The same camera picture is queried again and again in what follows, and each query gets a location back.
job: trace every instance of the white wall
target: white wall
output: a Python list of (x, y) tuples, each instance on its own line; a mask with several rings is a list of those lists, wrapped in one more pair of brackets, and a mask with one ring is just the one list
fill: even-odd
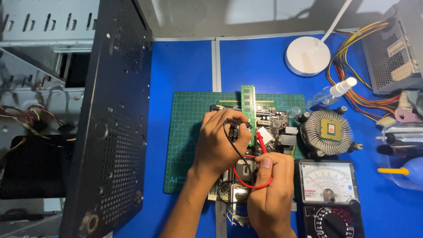
[[(380, 20), (399, 0), (353, 0), (337, 28)], [(250, 36), (329, 28), (344, 0), (139, 0), (154, 37)]]

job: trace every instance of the white lamp base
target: white lamp base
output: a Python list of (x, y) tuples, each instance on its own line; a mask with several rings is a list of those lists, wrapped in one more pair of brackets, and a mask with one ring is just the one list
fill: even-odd
[(329, 48), (319, 44), (319, 39), (303, 36), (289, 44), (285, 52), (285, 63), (299, 76), (313, 76), (324, 70), (330, 62)]

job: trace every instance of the fingernail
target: fingernail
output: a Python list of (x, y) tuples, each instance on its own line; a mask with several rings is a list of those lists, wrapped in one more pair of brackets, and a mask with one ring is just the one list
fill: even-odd
[(272, 163), (272, 160), (269, 158), (265, 158), (261, 161), (261, 166), (263, 166), (264, 168), (268, 169), (270, 168), (270, 165)]

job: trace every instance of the clear plastic bottle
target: clear plastic bottle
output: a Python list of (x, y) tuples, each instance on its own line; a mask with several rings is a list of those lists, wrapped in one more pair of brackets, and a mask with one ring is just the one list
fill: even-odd
[(328, 86), (311, 97), (306, 102), (305, 107), (309, 112), (326, 109), (330, 105), (339, 101), (341, 96), (356, 84), (357, 80), (353, 77), (349, 77), (346, 80), (335, 84), (334, 86)]

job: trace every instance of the red probe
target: red probe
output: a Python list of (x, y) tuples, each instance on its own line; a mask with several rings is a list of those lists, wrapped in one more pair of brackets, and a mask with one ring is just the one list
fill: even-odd
[[(264, 153), (267, 153), (267, 150), (266, 150), (266, 145), (265, 145), (265, 144), (264, 144), (264, 142), (263, 142), (263, 136), (261, 136), (260, 132), (257, 132), (256, 134), (257, 134), (257, 140), (258, 140), (258, 142), (259, 142), (259, 144), (260, 144), (261, 151), (263, 152), (263, 154), (264, 154)], [(255, 156), (252, 156), (252, 155), (244, 155), (244, 157), (255, 158)], [(262, 186), (251, 186), (251, 185), (248, 185), (248, 184), (244, 183), (244, 182), (243, 182), (243, 181), (239, 178), (238, 173), (237, 173), (237, 172), (236, 172), (236, 170), (235, 170), (235, 166), (233, 166), (233, 167), (232, 167), (232, 169), (233, 169), (233, 172), (235, 173), (236, 178), (239, 180), (239, 182), (240, 182), (242, 185), (244, 185), (245, 187), (248, 187), (248, 188), (260, 189), (260, 188), (267, 187), (267, 186), (269, 186), (270, 182), (271, 182), (271, 181), (272, 181), (272, 179), (273, 179), (273, 176), (270, 176), (270, 179), (269, 179), (269, 181), (268, 181), (266, 184), (264, 184), (264, 185), (262, 185)]]

